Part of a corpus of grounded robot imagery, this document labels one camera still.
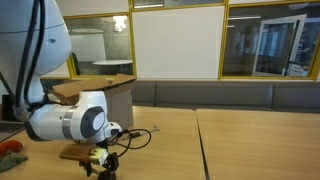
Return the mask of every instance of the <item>glass door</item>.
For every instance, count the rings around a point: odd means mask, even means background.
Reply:
[[[253,76],[285,76],[295,61],[306,14],[261,22]]]

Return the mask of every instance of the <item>cardboard box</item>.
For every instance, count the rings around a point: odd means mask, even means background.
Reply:
[[[117,122],[122,129],[133,124],[131,88],[135,76],[117,74],[113,81],[104,77],[79,80],[53,86],[50,93],[64,105],[75,105],[80,91],[103,90],[106,95],[109,122]]]

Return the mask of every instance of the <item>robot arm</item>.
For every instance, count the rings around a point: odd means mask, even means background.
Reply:
[[[0,23],[0,77],[16,99],[15,113],[25,122],[30,138],[101,142],[121,131],[106,119],[102,91],[81,92],[75,106],[44,103],[40,77],[61,66],[71,53],[70,37],[54,0],[2,0]],[[30,110],[34,103],[40,106]]]

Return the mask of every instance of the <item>red object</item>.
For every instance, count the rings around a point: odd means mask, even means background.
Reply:
[[[9,140],[7,142],[0,143],[0,156],[5,156],[8,150],[18,153],[23,148],[23,145],[16,140]]]

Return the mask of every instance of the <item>window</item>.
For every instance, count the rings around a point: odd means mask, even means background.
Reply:
[[[223,0],[134,0],[134,8],[167,8],[213,3],[223,3]]]
[[[309,77],[320,39],[320,4],[231,7],[222,76]]]
[[[127,15],[65,19],[76,76],[133,74]]]

